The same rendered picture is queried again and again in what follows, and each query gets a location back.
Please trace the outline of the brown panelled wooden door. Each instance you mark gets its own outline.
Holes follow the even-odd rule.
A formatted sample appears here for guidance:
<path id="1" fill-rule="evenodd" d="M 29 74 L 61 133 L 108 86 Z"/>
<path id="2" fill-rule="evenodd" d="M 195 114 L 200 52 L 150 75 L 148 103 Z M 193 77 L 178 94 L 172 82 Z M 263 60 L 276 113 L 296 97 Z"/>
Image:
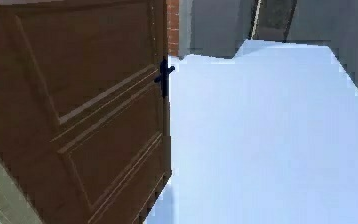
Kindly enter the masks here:
<path id="1" fill-rule="evenodd" d="M 147 224 L 167 0 L 0 0 L 0 224 Z"/>

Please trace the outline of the dark framed wall picture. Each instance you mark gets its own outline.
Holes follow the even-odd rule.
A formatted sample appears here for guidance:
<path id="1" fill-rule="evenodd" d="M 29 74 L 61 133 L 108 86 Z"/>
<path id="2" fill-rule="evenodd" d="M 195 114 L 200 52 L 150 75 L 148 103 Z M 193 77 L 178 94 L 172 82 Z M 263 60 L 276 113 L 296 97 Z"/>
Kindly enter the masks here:
<path id="1" fill-rule="evenodd" d="M 251 40 L 287 41 L 298 0 L 254 0 Z"/>

